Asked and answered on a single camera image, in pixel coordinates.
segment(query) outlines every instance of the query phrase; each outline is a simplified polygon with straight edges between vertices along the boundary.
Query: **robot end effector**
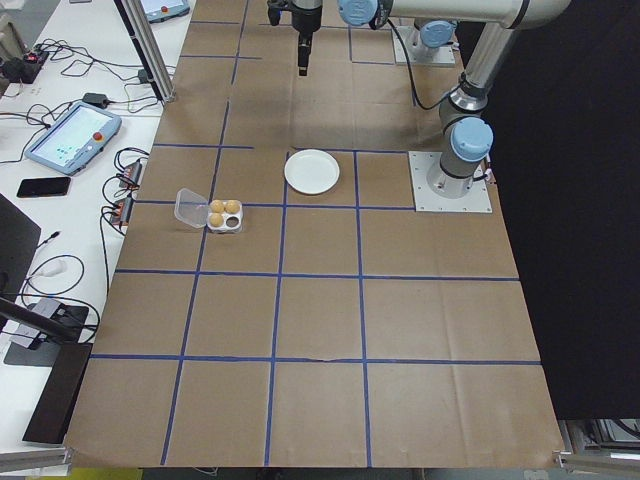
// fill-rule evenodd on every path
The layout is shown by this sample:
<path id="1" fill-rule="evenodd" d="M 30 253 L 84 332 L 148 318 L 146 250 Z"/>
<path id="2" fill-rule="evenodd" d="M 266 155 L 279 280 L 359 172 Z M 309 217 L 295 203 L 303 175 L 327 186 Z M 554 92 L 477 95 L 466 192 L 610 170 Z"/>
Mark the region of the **robot end effector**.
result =
<path id="1" fill-rule="evenodd" d="M 298 74 L 307 75 L 313 34 L 322 24 L 322 0 L 267 0 L 269 22 L 280 23 L 282 12 L 291 12 L 291 25 L 298 31 Z"/>

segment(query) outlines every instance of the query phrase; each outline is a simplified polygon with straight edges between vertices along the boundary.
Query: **electronic device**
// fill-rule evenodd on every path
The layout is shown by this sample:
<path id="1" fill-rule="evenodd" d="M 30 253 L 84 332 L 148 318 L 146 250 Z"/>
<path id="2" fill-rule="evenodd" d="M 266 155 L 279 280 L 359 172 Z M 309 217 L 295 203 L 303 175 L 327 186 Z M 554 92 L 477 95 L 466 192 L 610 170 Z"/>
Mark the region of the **electronic device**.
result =
<path id="1" fill-rule="evenodd" d="M 7 300 L 15 296 L 27 276 L 40 241 L 40 227 L 0 194 L 0 295 Z M 5 321 L 0 316 L 0 329 Z"/>
<path id="2" fill-rule="evenodd" d="M 118 133 L 122 119 L 84 102 L 76 102 L 33 143 L 25 156 L 65 175 L 74 175 Z"/>
<path id="3" fill-rule="evenodd" d="M 142 0 L 149 23 L 164 22 L 189 13 L 189 0 Z"/>
<path id="4" fill-rule="evenodd" d="M 18 188 L 18 198 L 57 197 L 69 191 L 71 178 L 25 178 Z"/>

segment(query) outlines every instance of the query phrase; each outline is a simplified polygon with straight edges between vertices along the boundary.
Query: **metal mounting plate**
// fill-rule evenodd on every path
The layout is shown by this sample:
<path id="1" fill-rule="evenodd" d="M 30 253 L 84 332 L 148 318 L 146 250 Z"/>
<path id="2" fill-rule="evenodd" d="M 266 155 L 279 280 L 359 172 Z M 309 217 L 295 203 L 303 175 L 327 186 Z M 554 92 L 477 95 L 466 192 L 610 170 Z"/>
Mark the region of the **metal mounting plate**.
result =
<path id="1" fill-rule="evenodd" d="M 484 180 L 473 182 L 462 198 L 449 199 L 435 193 L 427 184 L 427 172 L 440 161 L 441 152 L 409 152 L 409 167 L 416 212 L 492 213 L 491 200 Z M 478 167 L 475 176 L 482 175 Z"/>
<path id="2" fill-rule="evenodd" d="M 400 36 L 402 37 L 402 41 L 406 45 L 408 42 L 407 39 L 409 35 L 411 35 L 411 32 L 413 31 L 414 27 L 408 26 L 408 27 L 397 27 L 397 28 L 398 28 L 398 33 L 400 33 Z M 395 35 L 392 35 L 392 38 L 393 38 L 393 51 L 396 56 L 396 63 L 406 64 L 407 61 L 405 59 L 404 52 L 402 51 L 402 46 L 398 41 L 398 37 L 396 37 Z M 445 45 L 444 47 L 440 47 L 434 55 L 429 55 L 429 56 L 427 55 L 416 56 L 413 54 L 413 52 L 411 52 L 411 50 L 408 50 L 408 52 L 409 52 L 409 60 L 411 61 L 412 65 L 428 65 L 431 67 L 448 67 L 448 68 L 455 67 L 456 65 L 456 57 L 453 55 L 453 50 L 448 45 Z"/>

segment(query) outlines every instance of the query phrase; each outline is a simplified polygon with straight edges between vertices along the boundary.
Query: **white table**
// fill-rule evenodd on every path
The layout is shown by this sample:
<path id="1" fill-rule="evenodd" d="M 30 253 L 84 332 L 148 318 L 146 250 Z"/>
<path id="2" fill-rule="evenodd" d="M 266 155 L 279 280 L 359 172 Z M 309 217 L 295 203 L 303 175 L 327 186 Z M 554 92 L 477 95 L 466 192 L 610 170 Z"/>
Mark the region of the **white table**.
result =
<path id="1" fill-rule="evenodd" d="M 192 10 L 196 0 L 191 0 Z M 177 65 L 191 15 L 153 25 L 152 29 L 168 65 Z M 100 59 L 123 64 L 139 64 L 121 18 L 112 0 L 93 0 L 85 4 L 69 4 L 64 0 L 52 15 L 39 41 L 46 38 L 67 40 L 71 45 L 87 47 Z M 3 97 L 0 111 L 26 112 L 34 103 L 44 103 L 53 108 L 65 101 L 81 97 L 85 92 L 105 93 L 112 100 L 126 100 L 123 82 L 115 76 L 94 66 L 84 77 L 62 77 L 60 71 L 72 59 L 62 62 L 47 62 L 33 85 L 25 85 L 16 98 Z M 136 69 L 118 69 L 119 73 Z M 18 85 L 12 85 L 7 94 L 15 94 Z M 153 95 L 147 86 L 133 87 L 132 98 Z M 88 167 L 72 178 L 69 193 L 64 197 L 18 199 L 16 192 L 23 178 L 58 176 L 55 171 L 36 162 L 23 159 L 20 163 L 0 165 L 0 193 L 17 205 L 42 229 L 41 240 L 54 231 L 61 234 L 36 252 L 32 269 L 42 261 L 59 254 L 73 254 L 85 263 L 82 282 L 66 296 L 82 299 L 102 312 L 106 301 L 106 280 L 99 230 L 100 207 L 105 201 L 100 193 L 104 181 L 116 173 L 113 165 L 115 152 L 124 147 L 137 147 L 150 151 L 155 132 L 160 122 L 162 107 L 148 108 L 137 114 L 126 111 L 126 105 L 112 106 L 110 111 L 123 117 L 118 135 L 96 156 Z M 17 158 L 24 144 L 38 127 L 28 126 L 21 119 L 0 120 L 0 161 Z M 123 154 L 123 163 L 134 161 L 139 155 Z M 107 195 L 113 198 L 118 182 L 112 181 Z M 104 228 L 110 275 L 116 266 L 122 237 L 107 225 Z M 47 291 L 63 289 L 77 278 L 79 268 L 68 262 L 68 270 L 52 278 L 40 278 L 37 285 Z M 87 323 L 94 323 L 90 312 Z M 12 331 L 17 324 L 9 322 L 5 330 Z M 8 348 L 8 336 L 0 334 L 0 362 Z M 0 453 L 32 451 L 40 447 L 22 441 L 22 436 L 38 402 L 50 368 L 17 367 L 0 363 Z M 31 474 L 64 475 L 66 467 L 38 469 Z"/>
<path id="2" fill-rule="evenodd" d="M 193 12 L 195 0 L 190 0 Z M 167 22 L 152 24 L 151 29 L 156 37 L 162 57 L 167 66 L 175 67 L 180 58 L 182 44 L 191 20 L 191 12 L 183 17 L 171 19 Z M 135 76 L 140 65 L 133 43 L 127 34 L 120 15 L 113 0 L 93 0 L 91 3 L 73 3 L 68 0 L 60 2 L 51 19 L 38 37 L 36 43 L 46 39 L 66 40 L 70 45 L 86 47 L 89 53 L 100 60 L 124 65 L 138 65 L 135 68 L 112 67 L 124 78 Z M 82 98 L 87 92 L 104 93 L 110 100 L 126 101 L 124 83 L 103 66 L 95 64 L 91 70 L 82 77 L 62 76 L 61 72 L 68 67 L 73 60 L 85 60 L 86 57 L 74 55 L 72 58 L 61 61 L 48 60 L 42 67 L 36 81 L 32 85 L 12 84 L 7 89 L 6 95 L 16 95 L 20 88 L 22 91 L 15 98 L 7 96 L 0 99 L 0 111 L 26 112 L 34 103 L 43 103 L 53 108 L 63 102 Z M 83 65 L 74 66 L 71 73 L 82 72 Z M 153 96 L 151 86 L 148 84 L 127 87 L 131 98 L 143 98 Z M 153 100 L 132 105 L 132 110 Z M 119 115 L 129 115 L 125 105 L 112 105 L 109 110 Z M 160 104 L 145 108 L 136 115 L 160 116 L 162 106 Z"/>

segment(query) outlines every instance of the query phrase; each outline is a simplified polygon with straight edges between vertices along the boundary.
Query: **clear plastic lid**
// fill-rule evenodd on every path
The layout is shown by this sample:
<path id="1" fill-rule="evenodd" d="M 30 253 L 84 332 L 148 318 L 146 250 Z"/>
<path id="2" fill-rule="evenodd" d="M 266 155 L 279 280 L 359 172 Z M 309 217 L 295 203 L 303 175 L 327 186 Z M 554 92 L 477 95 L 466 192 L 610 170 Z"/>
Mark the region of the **clear plastic lid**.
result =
<path id="1" fill-rule="evenodd" d="M 195 228 L 202 228 L 207 224 L 209 216 L 209 202 L 206 198 L 183 188 L 176 195 L 174 215 L 178 220 Z"/>

